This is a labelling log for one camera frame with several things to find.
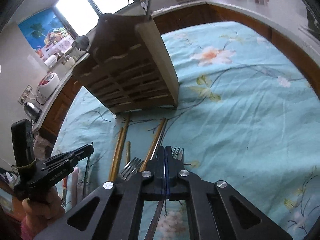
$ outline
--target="person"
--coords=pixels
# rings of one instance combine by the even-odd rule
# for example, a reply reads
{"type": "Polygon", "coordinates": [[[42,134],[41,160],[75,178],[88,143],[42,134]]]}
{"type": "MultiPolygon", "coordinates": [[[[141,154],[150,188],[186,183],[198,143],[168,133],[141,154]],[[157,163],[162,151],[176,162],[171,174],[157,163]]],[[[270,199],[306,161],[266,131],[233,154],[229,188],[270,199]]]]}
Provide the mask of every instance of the person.
{"type": "Polygon", "coordinates": [[[45,200],[47,204],[31,201],[28,198],[23,200],[22,207],[26,213],[21,223],[23,240],[32,240],[48,225],[64,215],[65,210],[61,206],[61,198],[55,186],[49,190],[45,200]]]}

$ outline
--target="human hand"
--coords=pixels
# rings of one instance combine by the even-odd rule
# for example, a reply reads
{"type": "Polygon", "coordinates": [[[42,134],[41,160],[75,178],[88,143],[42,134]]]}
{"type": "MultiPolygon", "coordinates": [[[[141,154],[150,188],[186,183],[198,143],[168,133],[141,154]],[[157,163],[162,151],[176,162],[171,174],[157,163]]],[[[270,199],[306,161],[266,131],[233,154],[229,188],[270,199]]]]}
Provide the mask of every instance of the human hand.
{"type": "Polygon", "coordinates": [[[26,212],[26,224],[35,235],[65,213],[55,186],[49,190],[45,200],[48,204],[31,201],[28,198],[22,202],[23,209],[26,212]]]}

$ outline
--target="pink sleeve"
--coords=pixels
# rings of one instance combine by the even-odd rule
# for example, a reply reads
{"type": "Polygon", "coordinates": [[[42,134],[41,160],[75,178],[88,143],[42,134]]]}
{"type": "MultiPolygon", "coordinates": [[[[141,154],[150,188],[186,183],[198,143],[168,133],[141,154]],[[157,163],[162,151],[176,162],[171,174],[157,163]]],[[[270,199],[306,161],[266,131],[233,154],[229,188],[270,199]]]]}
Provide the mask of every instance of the pink sleeve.
{"type": "Polygon", "coordinates": [[[35,237],[33,232],[27,226],[26,218],[24,218],[21,222],[21,238],[23,240],[32,240],[35,237]]]}

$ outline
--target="wooden utensil holder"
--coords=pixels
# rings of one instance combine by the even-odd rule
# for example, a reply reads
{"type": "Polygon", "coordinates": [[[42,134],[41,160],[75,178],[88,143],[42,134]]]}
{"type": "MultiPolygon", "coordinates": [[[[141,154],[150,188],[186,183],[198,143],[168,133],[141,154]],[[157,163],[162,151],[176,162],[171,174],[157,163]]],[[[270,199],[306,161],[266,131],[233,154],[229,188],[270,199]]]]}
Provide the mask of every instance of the wooden utensil holder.
{"type": "Polygon", "coordinates": [[[178,106],[177,74],[151,18],[103,14],[89,54],[73,74],[114,114],[178,106]]]}

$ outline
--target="metal fork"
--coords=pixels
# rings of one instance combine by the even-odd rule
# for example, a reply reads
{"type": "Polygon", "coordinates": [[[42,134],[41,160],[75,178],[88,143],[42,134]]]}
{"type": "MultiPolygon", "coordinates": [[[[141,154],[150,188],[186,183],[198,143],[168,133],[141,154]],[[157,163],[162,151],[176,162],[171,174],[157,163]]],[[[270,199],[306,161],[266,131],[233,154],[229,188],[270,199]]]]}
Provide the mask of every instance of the metal fork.
{"type": "Polygon", "coordinates": [[[174,159],[178,159],[180,161],[183,161],[183,157],[184,157],[184,148],[173,148],[172,149],[172,157],[174,159]]]}
{"type": "Polygon", "coordinates": [[[130,179],[131,176],[139,170],[142,163],[143,161],[141,159],[134,157],[127,163],[126,166],[124,166],[124,168],[119,172],[118,176],[124,180],[130,179]]]}

